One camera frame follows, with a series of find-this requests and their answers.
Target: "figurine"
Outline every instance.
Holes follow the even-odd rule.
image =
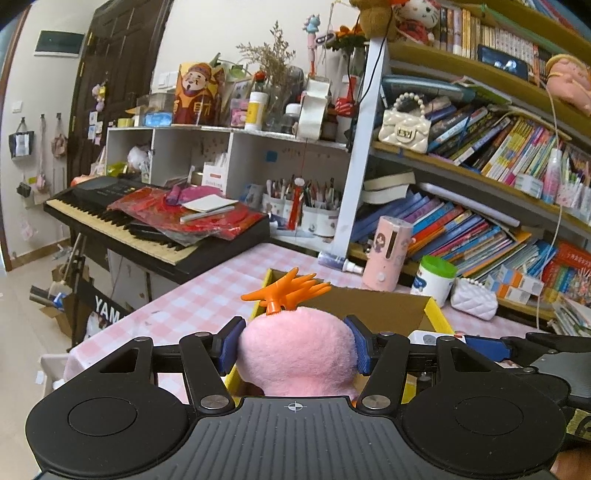
[[[296,278],[294,268],[274,284],[243,295],[259,300],[267,314],[250,321],[238,341],[236,366],[242,379],[270,397],[357,397],[353,386],[357,350],[349,327],[305,300],[330,290],[316,274]]]
[[[571,55],[555,55],[546,64],[548,92],[591,116],[591,72]]]
[[[304,28],[308,32],[308,55],[310,59],[310,75],[316,74],[316,34],[319,32],[320,15],[310,15],[304,23]]]
[[[394,12],[401,20],[398,28],[402,32],[425,45],[435,40],[431,30],[439,23],[441,12],[436,0],[408,0],[403,5],[395,5]]]

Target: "stuffed animal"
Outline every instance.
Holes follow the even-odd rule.
[[[395,18],[392,17],[392,6],[404,4],[408,0],[350,0],[353,7],[359,8],[359,23],[365,38],[398,38]]]
[[[555,55],[546,64],[548,92],[591,116],[591,71],[571,55]]]
[[[238,340],[236,367],[243,380],[270,397],[357,397],[355,338],[330,313],[298,307],[330,290],[316,274],[296,278],[298,269],[262,290],[243,295],[259,300],[267,315],[250,321]]]
[[[425,45],[435,40],[431,30],[439,23],[441,12],[441,5],[436,0],[408,0],[404,4],[395,5],[394,12],[401,21],[398,28],[402,32]],[[428,42],[422,40],[425,33]]]

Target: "white notebook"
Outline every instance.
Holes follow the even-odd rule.
[[[234,203],[238,203],[238,200],[223,199],[217,195],[207,195],[206,197],[183,203],[183,206],[190,210],[195,210],[196,212],[211,212],[218,208],[234,205]]]

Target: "screw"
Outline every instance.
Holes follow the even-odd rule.
[[[361,403],[370,410],[383,410],[390,406],[390,399],[383,395],[368,395]]]
[[[201,406],[208,410],[221,410],[229,403],[230,401],[223,395],[208,395],[201,399]]]

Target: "hello kitty plush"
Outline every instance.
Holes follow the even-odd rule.
[[[441,5],[436,0],[408,0],[405,4],[394,5],[394,12],[401,21],[399,29],[408,36],[424,42],[424,33],[420,32],[417,37],[418,30],[423,30],[418,24],[425,28],[427,39],[433,42],[435,37],[431,30],[439,23]],[[405,31],[406,26],[413,25],[411,31]]]

